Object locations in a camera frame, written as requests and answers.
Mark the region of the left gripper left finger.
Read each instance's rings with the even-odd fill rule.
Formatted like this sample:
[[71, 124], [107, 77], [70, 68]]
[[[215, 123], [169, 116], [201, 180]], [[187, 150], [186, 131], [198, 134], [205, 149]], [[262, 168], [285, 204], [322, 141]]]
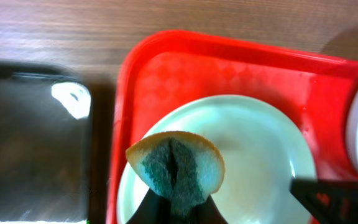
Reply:
[[127, 224], [169, 224], [170, 202], [149, 189]]

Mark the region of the green yellow sponge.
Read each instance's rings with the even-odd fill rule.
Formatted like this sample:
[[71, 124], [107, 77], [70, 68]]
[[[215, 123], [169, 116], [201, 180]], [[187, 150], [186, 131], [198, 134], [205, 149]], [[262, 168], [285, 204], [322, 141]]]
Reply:
[[186, 131], [152, 134], [126, 149], [126, 159], [140, 179], [168, 200], [170, 217], [183, 223], [193, 209], [221, 187], [224, 159], [206, 138]]

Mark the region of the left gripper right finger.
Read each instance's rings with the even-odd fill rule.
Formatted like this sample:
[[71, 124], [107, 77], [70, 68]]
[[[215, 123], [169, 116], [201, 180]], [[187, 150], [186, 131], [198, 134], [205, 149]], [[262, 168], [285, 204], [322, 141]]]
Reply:
[[194, 212], [196, 224], [227, 224], [211, 196], [204, 203], [197, 205]]

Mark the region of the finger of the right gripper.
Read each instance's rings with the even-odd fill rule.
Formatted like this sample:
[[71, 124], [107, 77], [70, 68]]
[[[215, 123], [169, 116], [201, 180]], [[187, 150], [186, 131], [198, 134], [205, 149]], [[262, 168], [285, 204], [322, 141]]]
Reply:
[[358, 224], [358, 181], [291, 180], [291, 194], [325, 224]]

